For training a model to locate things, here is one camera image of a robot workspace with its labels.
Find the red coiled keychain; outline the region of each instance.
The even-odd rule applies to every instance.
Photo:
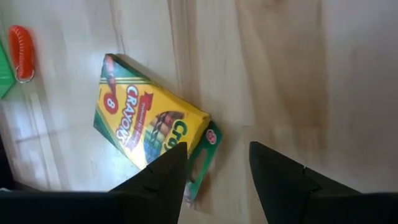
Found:
[[[12,26],[8,38],[16,79],[20,83],[31,81],[34,76],[34,48],[29,31],[22,26]]]

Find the wooden floor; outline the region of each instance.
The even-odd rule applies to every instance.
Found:
[[[398,191],[398,1],[0,0],[28,27],[37,76],[0,102],[16,179],[109,190],[137,169],[93,128],[105,53],[209,112],[225,141],[181,223],[265,220],[260,141],[362,192]]]

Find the red logo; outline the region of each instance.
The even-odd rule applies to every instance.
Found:
[[[120,125],[116,130],[116,137],[125,144],[131,129],[133,117],[136,115],[136,106],[138,104],[138,89],[134,85],[129,85],[126,90],[126,107],[121,111],[123,117],[120,120]]]
[[[106,93],[104,95],[104,105],[107,112],[110,114],[116,114],[119,109],[118,100],[112,93]]]
[[[217,142],[217,135],[214,133],[214,131],[212,129],[207,130],[206,138],[207,138],[207,141],[210,142],[210,144],[216,144],[216,142]]]

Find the green object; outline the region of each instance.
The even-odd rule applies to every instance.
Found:
[[[15,83],[15,78],[1,43],[0,48],[0,98],[3,98]]]
[[[217,125],[210,121],[209,125],[207,126],[205,132],[203,133],[202,137],[200,138],[200,142],[193,150],[192,155],[188,159],[188,175],[191,175],[195,164],[197,164],[197,159],[200,155],[205,152],[206,157],[203,162],[203,166],[201,170],[198,171],[198,176],[195,180],[192,180],[188,176],[187,184],[185,185],[184,191],[184,198],[183,200],[191,205],[194,199],[197,197],[201,182],[205,177],[207,170],[210,167],[211,161],[214,159],[216,155],[217,149],[220,146],[221,142],[223,141],[223,133],[217,127]]]

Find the crayola crayon box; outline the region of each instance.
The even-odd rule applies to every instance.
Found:
[[[186,142],[191,172],[199,154],[206,150],[198,177],[187,180],[187,202],[196,197],[223,138],[208,113],[163,89],[113,54],[104,58],[94,127],[140,169],[178,142]]]

